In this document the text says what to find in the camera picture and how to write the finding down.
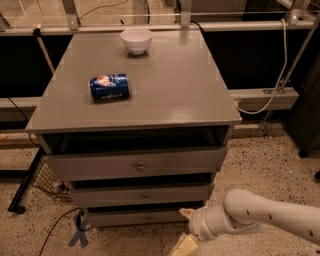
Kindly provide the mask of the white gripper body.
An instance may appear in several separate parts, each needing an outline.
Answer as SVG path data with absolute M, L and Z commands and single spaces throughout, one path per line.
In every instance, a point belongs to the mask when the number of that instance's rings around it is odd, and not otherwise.
M 207 242 L 216 238 L 208 227 L 205 207 L 193 211 L 189 219 L 188 228 L 191 234 L 199 241 Z

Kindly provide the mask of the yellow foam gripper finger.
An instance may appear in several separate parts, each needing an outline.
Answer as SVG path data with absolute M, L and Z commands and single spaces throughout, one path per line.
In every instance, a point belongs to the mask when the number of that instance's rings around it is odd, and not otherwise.
M 181 208 L 181 209 L 179 210 L 179 213 L 180 213 L 184 218 L 186 218 L 187 220 L 190 220 L 191 217 L 193 216 L 194 209 L 192 209 L 192 208 Z
M 183 233 L 169 256 L 188 256 L 199 246 L 198 240 L 192 234 Z

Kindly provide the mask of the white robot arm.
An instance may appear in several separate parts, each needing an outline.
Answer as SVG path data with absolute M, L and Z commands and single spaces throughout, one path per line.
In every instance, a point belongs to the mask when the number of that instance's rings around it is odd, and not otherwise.
M 188 220 L 189 233 L 180 236 L 169 256 L 189 256 L 201 242 L 223 234 L 261 232 L 264 224 L 320 244 L 320 208 L 270 200 L 243 189 L 228 191 L 220 204 L 179 212 Z

